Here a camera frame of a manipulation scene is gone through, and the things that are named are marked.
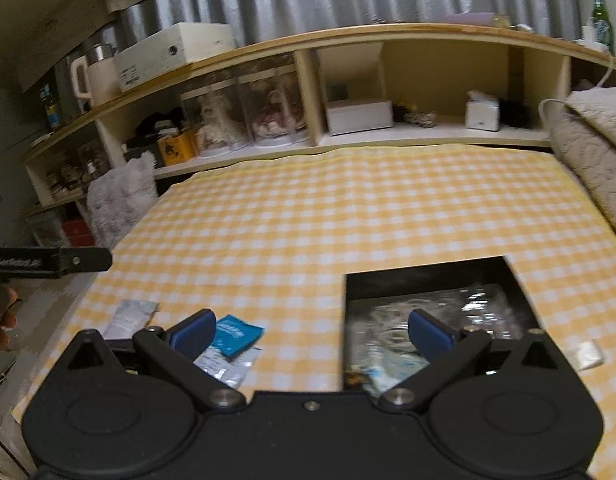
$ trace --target blue packet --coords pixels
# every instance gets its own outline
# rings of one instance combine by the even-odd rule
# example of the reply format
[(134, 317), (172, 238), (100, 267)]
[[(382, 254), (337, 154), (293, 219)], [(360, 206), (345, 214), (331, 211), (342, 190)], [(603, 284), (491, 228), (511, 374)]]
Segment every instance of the blue packet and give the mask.
[(211, 346), (230, 358), (248, 348), (261, 337), (264, 329), (249, 325), (235, 316), (226, 316), (217, 321), (217, 331)]

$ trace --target white shelf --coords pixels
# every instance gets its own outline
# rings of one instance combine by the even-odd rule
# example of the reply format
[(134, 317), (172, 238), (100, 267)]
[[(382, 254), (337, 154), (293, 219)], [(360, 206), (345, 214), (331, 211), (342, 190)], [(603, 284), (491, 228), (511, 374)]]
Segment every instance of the white shelf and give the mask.
[(309, 140), (290, 146), (261, 147), (250, 145), (236, 152), (214, 157), (197, 156), (188, 162), (165, 166), (154, 171), (155, 179), (177, 176), (195, 171), (210, 170), (230, 166), (242, 160), (258, 158), (279, 158), (287, 155), (311, 155), (325, 153), (348, 146), (425, 146), (428, 144), (490, 144), (493, 146), (529, 146), (547, 148), (548, 135), (542, 130), (504, 127), (498, 132), (469, 130), (461, 124), (461, 119), (444, 119), (434, 128), (419, 128), (399, 123), (393, 128), (368, 130), (338, 136), (324, 136), (319, 146), (311, 146)]
[(68, 193), (66, 193), (66, 195), (64, 195), (63, 197), (60, 198), (55, 198), (51, 203), (46, 204), (46, 205), (34, 205), (28, 209), (24, 209), (24, 211), (22, 211), (22, 214), (24, 216), (33, 216), (36, 214), (39, 214), (41, 212), (47, 211), (49, 209), (53, 209), (55, 207), (59, 207), (61, 205), (65, 205), (67, 203), (70, 202), (76, 202), (77, 200), (82, 200), (86, 198), (86, 194), (84, 193), (83, 189), (75, 189), (72, 191), (69, 191)]

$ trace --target white packet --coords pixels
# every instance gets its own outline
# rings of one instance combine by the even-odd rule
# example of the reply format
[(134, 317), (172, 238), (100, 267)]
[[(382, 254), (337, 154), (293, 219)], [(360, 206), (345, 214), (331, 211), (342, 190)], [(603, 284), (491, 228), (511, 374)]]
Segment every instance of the white packet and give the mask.
[(195, 365), (231, 388), (238, 388), (260, 354), (261, 348), (253, 346), (229, 361), (217, 348), (209, 346), (195, 359)]
[(146, 326), (158, 305), (154, 301), (121, 300), (104, 332), (104, 339), (130, 339)]
[(588, 370), (604, 363), (604, 353), (595, 341), (584, 341), (572, 350), (566, 350), (563, 354), (576, 372)]

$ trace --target checkered cloth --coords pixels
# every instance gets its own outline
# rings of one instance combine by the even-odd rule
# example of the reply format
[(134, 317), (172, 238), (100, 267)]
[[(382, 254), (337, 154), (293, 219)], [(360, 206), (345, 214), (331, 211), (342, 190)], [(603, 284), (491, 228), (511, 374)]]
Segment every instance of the checkered cloth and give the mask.
[(124, 298), (158, 301), (165, 327), (203, 307), (265, 327), (246, 394), (337, 390), (344, 274), (498, 254), (562, 349), (604, 351), (582, 378), (606, 419), (592, 473), (616, 479), (616, 237), (546, 153), (349, 148), (198, 173), (118, 245), (14, 414)]

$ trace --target white cardboard box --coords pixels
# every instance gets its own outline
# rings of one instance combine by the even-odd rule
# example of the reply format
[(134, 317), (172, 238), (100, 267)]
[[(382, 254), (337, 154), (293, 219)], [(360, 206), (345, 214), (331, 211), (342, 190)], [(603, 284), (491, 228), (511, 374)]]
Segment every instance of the white cardboard box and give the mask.
[(498, 132), (499, 102), (468, 101), (466, 103), (466, 128)]
[(178, 23), (115, 56), (123, 92), (161, 74), (235, 48), (230, 25)]
[(376, 100), (334, 101), (326, 106), (331, 135), (392, 128), (392, 103)]

